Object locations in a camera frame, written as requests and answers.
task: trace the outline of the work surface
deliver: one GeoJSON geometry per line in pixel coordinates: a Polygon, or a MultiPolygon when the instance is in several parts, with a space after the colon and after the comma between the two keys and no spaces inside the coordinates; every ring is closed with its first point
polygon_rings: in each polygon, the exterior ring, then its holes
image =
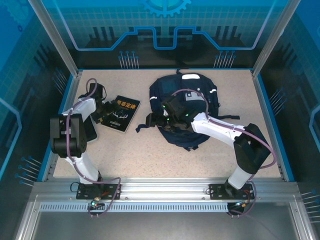
{"type": "MultiPolygon", "coordinates": [[[[226,122],[247,126],[256,124],[270,143],[256,89],[249,70],[182,70],[182,73],[199,73],[210,78],[217,86],[221,104],[219,115],[239,115],[240,120],[226,122]]],[[[169,144],[157,128],[142,129],[151,112],[149,87],[158,78],[175,74],[165,70],[84,70],[76,98],[86,92],[90,78],[105,86],[107,101],[117,95],[140,100],[138,108],[126,133],[120,133],[97,125],[98,140],[87,146],[88,155],[104,177],[229,177],[237,166],[235,151],[229,145],[210,138],[190,152],[169,144]]],[[[265,164],[272,162],[270,155],[265,164]]],[[[72,166],[58,159],[55,178],[76,177],[72,166]]],[[[279,177],[277,165],[260,170],[256,177],[279,177]]]]}

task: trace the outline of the black book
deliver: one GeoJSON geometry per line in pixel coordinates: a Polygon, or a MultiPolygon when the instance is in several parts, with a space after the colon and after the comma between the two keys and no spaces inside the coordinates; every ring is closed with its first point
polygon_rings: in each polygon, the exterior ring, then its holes
{"type": "Polygon", "coordinates": [[[136,114],[140,101],[119,95],[116,97],[115,101],[120,108],[110,114],[101,124],[125,133],[136,114]]]}

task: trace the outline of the enclosure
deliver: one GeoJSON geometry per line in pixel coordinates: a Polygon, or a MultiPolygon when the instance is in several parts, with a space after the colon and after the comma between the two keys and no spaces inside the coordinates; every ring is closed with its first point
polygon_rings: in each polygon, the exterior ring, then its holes
{"type": "MultiPolygon", "coordinates": [[[[320,2],[316,0],[0,1],[1,237],[55,239],[318,239],[320,2]],[[158,78],[201,74],[228,123],[256,124],[277,163],[254,176],[256,204],[212,200],[237,167],[211,137],[197,150],[141,129],[158,78]],[[125,133],[94,124],[87,153],[119,200],[98,219],[76,199],[79,178],[50,145],[50,117],[95,78],[106,101],[139,100],[125,133]]],[[[271,163],[270,155],[265,164],[271,163]]],[[[104,201],[106,208],[109,201],[104,201]]]]}

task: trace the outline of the backpack strap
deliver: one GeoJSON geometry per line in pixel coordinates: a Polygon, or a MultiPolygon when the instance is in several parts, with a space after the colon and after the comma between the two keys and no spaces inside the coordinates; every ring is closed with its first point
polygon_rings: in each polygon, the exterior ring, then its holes
{"type": "Polygon", "coordinates": [[[140,129],[148,129],[150,126],[145,125],[145,124],[139,124],[138,127],[135,129],[135,131],[138,133],[140,132],[140,129]]]}
{"type": "Polygon", "coordinates": [[[236,119],[239,120],[239,115],[224,115],[224,116],[215,116],[216,119],[222,120],[222,119],[236,119]]]}
{"type": "Polygon", "coordinates": [[[192,150],[197,150],[198,148],[199,148],[199,146],[196,145],[196,146],[192,146],[192,147],[184,147],[183,149],[185,149],[185,150],[187,150],[188,152],[190,152],[191,149],[192,149],[192,150]]]}
{"type": "Polygon", "coordinates": [[[176,70],[176,74],[182,74],[181,72],[180,72],[180,70],[181,69],[189,69],[188,67],[180,67],[180,68],[177,68],[177,70],[176,70]]]}

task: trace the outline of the navy blue backpack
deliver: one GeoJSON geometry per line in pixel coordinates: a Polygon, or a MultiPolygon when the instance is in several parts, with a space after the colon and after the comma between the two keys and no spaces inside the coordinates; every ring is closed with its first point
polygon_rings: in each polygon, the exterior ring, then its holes
{"type": "MultiPolygon", "coordinates": [[[[177,90],[180,89],[191,89],[203,94],[209,103],[209,115],[217,119],[240,119],[239,116],[226,115],[218,116],[220,104],[218,102],[217,86],[204,75],[198,73],[185,73],[182,74],[179,70],[176,71],[177,74],[163,76],[158,78],[150,86],[150,105],[153,113],[159,115],[164,114],[164,109],[161,102],[167,97],[171,96],[177,90]]],[[[179,92],[177,93],[177,98],[181,104],[187,109],[194,109],[199,113],[206,111],[205,101],[194,92],[179,92]]],[[[141,128],[149,128],[150,126],[145,124],[140,124],[136,129],[138,133],[141,128]]],[[[158,126],[159,131],[162,133],[164,138],[170,143],[182,147],[187,151],[190,149],[196,150],[198,145],[209,139],[209,136],[190,132],[187,130],[181,130],[179,128],[175,129],[174,132],[164,130],[162,127],[158,126]]]]}

